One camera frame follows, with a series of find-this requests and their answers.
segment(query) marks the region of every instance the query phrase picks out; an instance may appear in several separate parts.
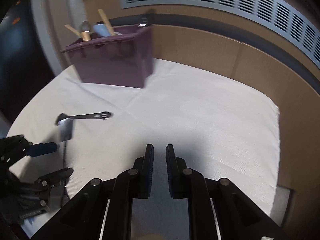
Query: plastic bin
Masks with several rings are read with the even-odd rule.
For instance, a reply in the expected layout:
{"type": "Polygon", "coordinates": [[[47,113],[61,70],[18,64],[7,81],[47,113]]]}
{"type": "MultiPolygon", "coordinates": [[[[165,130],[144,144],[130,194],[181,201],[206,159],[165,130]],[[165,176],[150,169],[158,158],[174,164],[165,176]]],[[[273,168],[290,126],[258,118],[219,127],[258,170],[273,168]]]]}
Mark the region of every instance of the plastic bin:
{"type": "Polygon", "coordinates": [[[61,52],[68,54],[82,82],[143,88],[153,73],[151,28],[115,27],[122,35],[93,33],[90,41],[78,39],[61,52]]]}

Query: brown wooden wall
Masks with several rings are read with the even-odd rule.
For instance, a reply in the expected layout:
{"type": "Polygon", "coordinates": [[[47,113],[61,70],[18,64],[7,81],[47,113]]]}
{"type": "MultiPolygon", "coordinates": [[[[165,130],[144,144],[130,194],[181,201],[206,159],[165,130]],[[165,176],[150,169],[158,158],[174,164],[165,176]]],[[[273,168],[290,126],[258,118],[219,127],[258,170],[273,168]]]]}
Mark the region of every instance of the brown wooden wall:
{"type": "MultiPolygon", "coordinates": [[[[119,0],[84,0],[88,20],[157,13],[208,18],[251,31],[281,47],[320,79],[320,70],[290,42],[250,20],[208,8],[180,5],[121,9],[119,0]]],[[[284,229],[301,239],[320,215],[320,96],[295,72],[247,44],[201,30],[154,25],[154,57],[214,72],[249,85],[271,98],[280,109],[281,155],[278,184],[296,191],[284,229]]]]}

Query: white table surface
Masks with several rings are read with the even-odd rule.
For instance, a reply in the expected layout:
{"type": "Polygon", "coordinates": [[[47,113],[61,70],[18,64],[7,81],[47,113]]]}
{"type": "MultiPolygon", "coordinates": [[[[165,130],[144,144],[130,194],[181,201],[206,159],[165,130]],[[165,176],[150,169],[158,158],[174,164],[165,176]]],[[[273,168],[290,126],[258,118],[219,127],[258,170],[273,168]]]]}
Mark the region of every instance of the white table surface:
{"type": "MultiPolygon", "coordinates": [[[[68,141],[67,185],[74,196],[92,178],[115,178],[155,149],[151,196],[134,200],[132,236],[159,233],[166,240],[188,239],[186,200],[170,198],[165,148],[205,177],[231,179],[270,214],[279,165],[279,112],[264,94],[226,77],[155,60],[144,89],[81,83],[73,66],[44,87],[21,111],[8,136],[24,134],[33,143],[59,142],[54,121],[68,115],[110,111],[107,120],[76,120],[68,141]]],[[[22,181],[62,168],[61,152],[25,157],[10,170],[22,181]]],[[[33,235],[56,211],[25,220],[33,235]]]]}

